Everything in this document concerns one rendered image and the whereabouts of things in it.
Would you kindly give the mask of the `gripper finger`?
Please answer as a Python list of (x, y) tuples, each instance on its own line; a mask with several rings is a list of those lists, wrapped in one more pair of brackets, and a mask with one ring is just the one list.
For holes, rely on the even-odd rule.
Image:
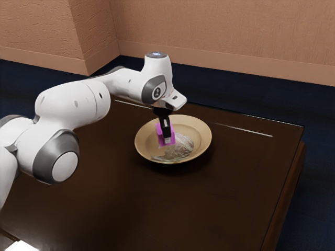
[(164, 144), (171, 143), (171, 126), (169, 118), (160, 118), (160, 128), (162, 130), (162, 137)]

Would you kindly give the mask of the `magenta block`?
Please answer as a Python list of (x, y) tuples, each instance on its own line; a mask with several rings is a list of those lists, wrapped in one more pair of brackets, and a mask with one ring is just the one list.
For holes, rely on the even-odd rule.
[(163, 131), (159, 123), (155, 124), (155, 129), (156, 129), (159, 147), (174, 145), (176, 143), (175, 131), (174, 131), (174, 128), (171, 122), (170, 122), (170, 137), (168, 138), (165, 138), (163, 136)]

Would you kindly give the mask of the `tan patterned plate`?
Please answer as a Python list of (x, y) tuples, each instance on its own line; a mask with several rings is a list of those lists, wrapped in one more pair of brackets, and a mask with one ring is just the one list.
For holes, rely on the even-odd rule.
[(153, 119), (143, 125), (136, 134), (137, 152), (147, 160), (160, 164), (187, 162), (202, 155), (210, 146), (212, 133), (202, 120), (187, 115), (171, 115), (175, 132), (175, 144), (160, 146), (156, 124)]

